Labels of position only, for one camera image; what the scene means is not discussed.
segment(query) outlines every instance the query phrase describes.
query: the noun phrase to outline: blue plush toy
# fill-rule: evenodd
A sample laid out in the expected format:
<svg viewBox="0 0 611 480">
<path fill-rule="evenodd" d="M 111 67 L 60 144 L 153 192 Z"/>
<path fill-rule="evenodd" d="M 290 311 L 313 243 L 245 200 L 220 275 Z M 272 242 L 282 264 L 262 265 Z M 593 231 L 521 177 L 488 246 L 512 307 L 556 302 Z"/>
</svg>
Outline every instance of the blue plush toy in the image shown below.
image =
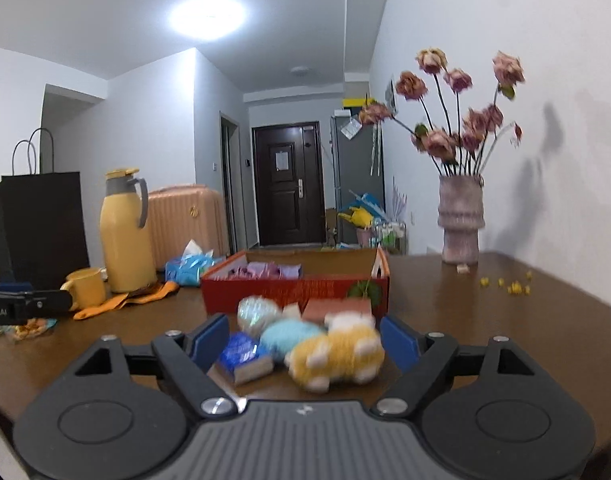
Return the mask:
<svg viewBox="0 0 611 480">
<path fill-rule="evenodd" d="M 323 334 L 323 330 L 314 323 L 298 319 L 281 319 L 265 329 L 261 335 L 261 345 L 265 346 L 277 363 L 282 363 L 299 343 L 311 337 Z"/>
</svg>

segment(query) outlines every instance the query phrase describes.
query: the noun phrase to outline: yellow mug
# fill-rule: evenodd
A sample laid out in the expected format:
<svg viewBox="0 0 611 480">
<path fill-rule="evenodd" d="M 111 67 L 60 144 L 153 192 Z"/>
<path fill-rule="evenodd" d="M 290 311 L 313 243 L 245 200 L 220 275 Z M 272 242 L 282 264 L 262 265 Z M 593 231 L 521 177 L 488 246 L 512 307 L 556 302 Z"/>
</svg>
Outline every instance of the yellow mug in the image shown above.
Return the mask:
<svg viewBox="0 0 611 480">
<path fill-rule="evenodd" d="M 67 290 L 72 296 L 70 310 L 80 310 L 89 306 L 99 306 L 106 301 L 106 288 L 101 277 L 101 269 L 75 270 L 67 275 L 61 290 Z"/>
</svg>

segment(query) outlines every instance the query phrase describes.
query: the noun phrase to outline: dried rose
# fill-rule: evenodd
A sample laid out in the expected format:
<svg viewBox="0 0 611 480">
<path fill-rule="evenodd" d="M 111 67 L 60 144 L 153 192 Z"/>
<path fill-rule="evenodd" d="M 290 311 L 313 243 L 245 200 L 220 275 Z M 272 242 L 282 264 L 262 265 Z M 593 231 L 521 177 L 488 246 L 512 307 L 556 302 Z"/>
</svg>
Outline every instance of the dried rose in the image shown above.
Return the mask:
<svg viewBox="0 0 611 480">
<path fill-rule="evenodd" d="M 479 149 L 479 145 L 483 139 L 475 134 L 472 130 L 465 130 L 463 134 L 461 134 L 461 144 L 464 149 L 466 149 L 470 153 L 474 153 Z"/>
<path fill-rule="evenodd" d="M 488 118 L 487 125 L 489 130 L 493 129 L 493 126 L 500 127 L 503 124 L 503 114 L 496 105 L 488 106 L 483 113 Z"/>
<path fill-rule="evenodd" d="M 492 59 L 494 75 L 501 86 L 512 87 L 517 83 L 525 82 L 523 68 L 519 58 L 508 56 L 499 51 Z"/>
<path fill-rule="evenodd" d="M 490 118 L 486 112 L 479 112 L 470 108 L 467 115 L 463 118 L 463 126 L 466 130 L 471 131 L 483 140 L 489 129 L 489 121 Z"/>
<path fill-rule="evenodd" d="M 439 48 L 425 48 L 417 54 L 419 68 L 428 74 L 438 74 L 447 68 L 445 52 Z"/>
<path fill-rule="evenodd" d="M 418 101 L 428 93 L 428 87 L 425 86 L 423 79 L 406 71 L 401 72 L 401 78 L 396 84 L 396 92 L 405 97 L 406 101 Z"/>
<path fill-rule="evenodd" d="M 421 139 L 421 142 L 429 155 L 440 158 L 444 162 L 453 160 L 456 156 L 455 142 L 445 133 L 445 130 L 431 130 Z"/>
<path fill-rule="evenodd" d="M 454 70 L 450 70 L 450 72 L 445 72 L 443 75 L 443 80 L 449 85 L 452 92 L 455 94 L 458 94 L 463 90 L 467 90 L 468 88 L 472 88 L 472 78 L 460 68 L 455 68 Z"/>
<path fill-rule="evenodd" d="M 392 117 L 392 113 L 382 103 L 372 103 L 365 106 L 359 112 L 359 122 L 365 124 L 378 124 L 385 119 Z"/>
</svg>

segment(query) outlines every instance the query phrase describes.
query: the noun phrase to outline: yellow thermos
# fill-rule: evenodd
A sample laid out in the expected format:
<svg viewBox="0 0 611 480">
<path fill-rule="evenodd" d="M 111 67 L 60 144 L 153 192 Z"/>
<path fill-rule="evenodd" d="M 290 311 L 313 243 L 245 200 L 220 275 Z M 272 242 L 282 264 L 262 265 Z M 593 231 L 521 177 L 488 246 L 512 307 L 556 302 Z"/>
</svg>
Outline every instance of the yellow thermos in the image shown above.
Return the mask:
<svg viewBox="0 0 611 480">
<path fill-rule="evenodd" d="M 106 174 L 101 208 L 101 243 L 112 292 L 133 292 L 156 282 L 156 268 L 147 231 L 148 195 L 138 169 Z M 136 193 L 141 189 L 141 198 Z"/>
</svg>

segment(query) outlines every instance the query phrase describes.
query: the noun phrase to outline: ceiling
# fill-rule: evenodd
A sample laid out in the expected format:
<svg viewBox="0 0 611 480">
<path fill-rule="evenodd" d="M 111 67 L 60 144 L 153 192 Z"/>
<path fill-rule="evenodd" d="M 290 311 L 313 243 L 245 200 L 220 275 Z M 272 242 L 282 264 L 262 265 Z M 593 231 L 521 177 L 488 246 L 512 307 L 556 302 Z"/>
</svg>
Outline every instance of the ceiling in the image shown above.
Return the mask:
<svg viewBox="0 0 611 480">
<path fill-rule="evenodd" d="M 245 24 L 197 43 L 168 24 L 183 1 L 0 0 L 0 47 L 109 79 L 196 46 L 243 92 L 323 85 L 367 72 L 385 3 L 238 0 Z M 297 77 L 295 66 L 312 71 Z"/>
</svg>

